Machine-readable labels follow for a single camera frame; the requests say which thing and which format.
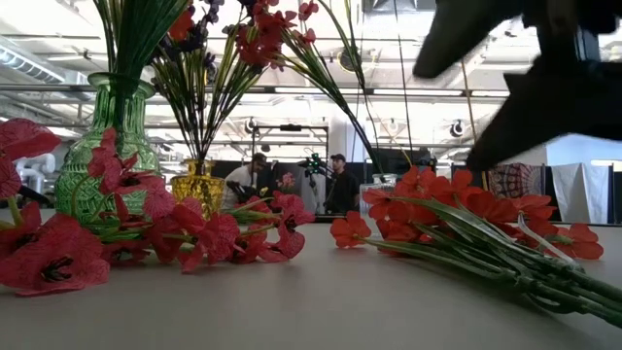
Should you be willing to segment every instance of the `vase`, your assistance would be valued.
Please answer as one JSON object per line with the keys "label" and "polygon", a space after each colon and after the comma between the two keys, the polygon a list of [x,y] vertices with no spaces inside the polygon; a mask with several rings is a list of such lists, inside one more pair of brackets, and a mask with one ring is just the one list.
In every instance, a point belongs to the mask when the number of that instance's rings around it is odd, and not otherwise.
{"label": "vase", "polygon": [[359,201],[359,208],[361,211],[361,218],[365,220],[369,228],[374,229],[376,228],[376,222],[369,217],[369,209],[371,208],[371,205],[367,204],[367,202],[363,200],[363,193],[369,190],[381,190],[392,193],[396,189],[397,174],[373,174],[372,178],[373,183],[362,184],[360,186],[361,199]]}
{"label": "vase", "polygon": [[[83,136],[71,146],[60,169],[55,184],[56,211],[72,214],[72,198],[75,193],[76,210],[73,215],[86,228],[98,233],[102,228],[114,225],[98,218],[101,211],[115,212],[111,196],[99,192],[100,179],[88,178],[86,166],[92,158],[92,149],[99,147],[104,130],[113,127],[117,131],[117,153],[121,158],[138,154],[132,171],[153,171],[159,174],[157,154],[145,137],[145,100],[154,95],[154,88],[145,82],[111,73],[94,73],[88,82],[97,89],[93,121]],[[131,214],[143,213],[145,192],[124,195],[123,201]]]}
{"label": "vase", "polygon": [[184,164],[188,166],[188,175],[171,179],[173,195],[177,201],[188,197],[198,199],[203,207],[203,216],[207,219],[221,210],[225,180],[210,175],[211,161],[187,159]]}

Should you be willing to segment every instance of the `ceiling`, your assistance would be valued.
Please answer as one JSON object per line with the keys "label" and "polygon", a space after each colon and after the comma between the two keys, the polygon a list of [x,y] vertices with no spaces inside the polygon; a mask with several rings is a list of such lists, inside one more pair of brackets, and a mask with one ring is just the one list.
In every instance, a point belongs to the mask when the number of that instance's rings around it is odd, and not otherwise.
{"label": "ceiling", "polygon": [[[281,3],[280,10],[297,8],[294,1]],[[344,23],[343,3],[339,0],[330,3],[337,18]],[[395,0],[397,18],[393,0],[353,0],[352,4],[355,31],[362,38],[358,43],[363,50],[367,87],[375,91],[370,97],[371,118],[362,104],[358,113],[366,119],[369,129],[372,121],[375,123],[381,143],[407,143],[408,116],[413,143],[446,145],[432,147],[432,150],[438,156],[455,154],[456,150],[447,145],[469,144],[472,133],[467,127],[470,120],[467,100],[463,93],[453,90],[465,89],[466,83],[469,89],[477,90],[478,96],[472,98],[472,116],[476,129],[481,130],[506,96],[503,72],[526,71],[539,52],[533,29],[524,29],[520,20],[507,21],[467,56],[466,81],[460,65],[433,81],[414,79],[412,65],[432,23],[434,1]],[[220,21],[210,29],[208,46],[217,57],[224,49],[222,29],[237,21],[239,11],[236,1],[226,0],[219,13]],[[196,16],[200,18],[202,11],[196,11]],[[355,88],[355,75],[339,64],[341,43],[336,39],[336,30],[328,23],[331,23],[328,14],[320,10],[307,25],[316,32],[316,46],[327,60],[333,78],[342,88]],[[10,46],[19,51],[43,71],[51,72],[51,78],[47,79],[60,77],[61,82],[57,84],[85,84],[88,74],[106,70],[106,48],[102,37],[101,21],[90,0],[0,1],[0,48]],[[601,47],[605,60],[618,59],[622,34],[602,36]],[[3,66],[1,62],[0,59],[0,84],[45,84],[41,76],[33,78],[32,72],[24,73],[15,67]],[[151,76],[150,69],[145,69],[143,79],[148,81]],[[407,104],[401,91],[404,84],[409,89]],[[213,148],[213,157],[240,159],[242,153],[249,154],[245,143],[251,137],[245,131],[245,124],[250,117],[259,125],[326,126],[341,113],[329,100],[314,93],[309,83],[293,71],[269,70],[261,77],[258,86],[269,89],[259,88],[257,93],[249,93],[243,98],[219,131],[217,141],[220,145]],[[0,90],[0,115],[58,123],[63,129],[69,128],[67,132],[63,131],[63,136],[79,137],[84,132],[79,126],[88,124],[91,118],[92,98],[91,92],[3,89]],[[356,111],[355,90],[351,91],[348,100]],[[456,121],[466,126],[463,137],[450,135],[449,129]],[[167,144],[167,149],[172,149],[173,153],[185,152],[184,146],[178,142],[182,136],[174,128],[172,112],[161,97],[150,100],[146,124],[148,135],[155,142]],[[279,133],[274,129],[261,137],[262,142],[275,146],[282,144],[280,148],[272,148],[272,157],[326,151],[321,145],[326,136],[309,132]]]}

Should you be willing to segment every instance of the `man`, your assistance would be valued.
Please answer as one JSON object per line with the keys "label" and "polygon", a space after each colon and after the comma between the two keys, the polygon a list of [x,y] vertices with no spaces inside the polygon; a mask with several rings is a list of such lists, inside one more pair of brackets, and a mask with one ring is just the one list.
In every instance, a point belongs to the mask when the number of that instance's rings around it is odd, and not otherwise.
{"label": "man", "polygon": [[[225,178],[225,183],[234,182],[242,187],[250,187],[252,184],[257,183],[257,174],[262,171],[266,166],[266,157],[262,153],[256,153],[253,155],[251,162],[242,165],[239,168],[231,171]],[[238,203],[237,194],[225,185],[225,191],[223,192],[223,209],[233,209],[235,204]]]}
{"label": "man", "polygon": [[331,214],[347,213],[359,208],[359,180],[347,172],[346,157],[343,155],[330,156],[332,160],[332,187],[328,195],[327,210]]}

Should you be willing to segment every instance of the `white curtain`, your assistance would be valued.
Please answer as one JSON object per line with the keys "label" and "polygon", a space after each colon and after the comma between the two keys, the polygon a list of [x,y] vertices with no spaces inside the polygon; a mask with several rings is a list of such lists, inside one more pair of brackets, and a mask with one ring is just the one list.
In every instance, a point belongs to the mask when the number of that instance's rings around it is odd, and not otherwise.
{"label": "white curtain", "polygon": [[551,167],[562,221],[606,224],[609,173],[605,166],[568,164]]}

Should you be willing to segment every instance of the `table surface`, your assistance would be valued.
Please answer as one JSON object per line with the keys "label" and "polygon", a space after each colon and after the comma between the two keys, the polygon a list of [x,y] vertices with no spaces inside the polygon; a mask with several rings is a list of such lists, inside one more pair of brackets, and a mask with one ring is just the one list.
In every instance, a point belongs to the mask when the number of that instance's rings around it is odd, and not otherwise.
{"label": "table surface", "polygon": [[[195,275],[176,265],[114,269],[106,285],[48,297],[0,287],[0,348],[622,348],[622,331],[595,317],[554,316],[459,272],[374,249],[337,250],[328,225],[301,231],[307,244],[285,263]],[[595,231],[605,255],[584,265],[622,287],[622,229]]]}

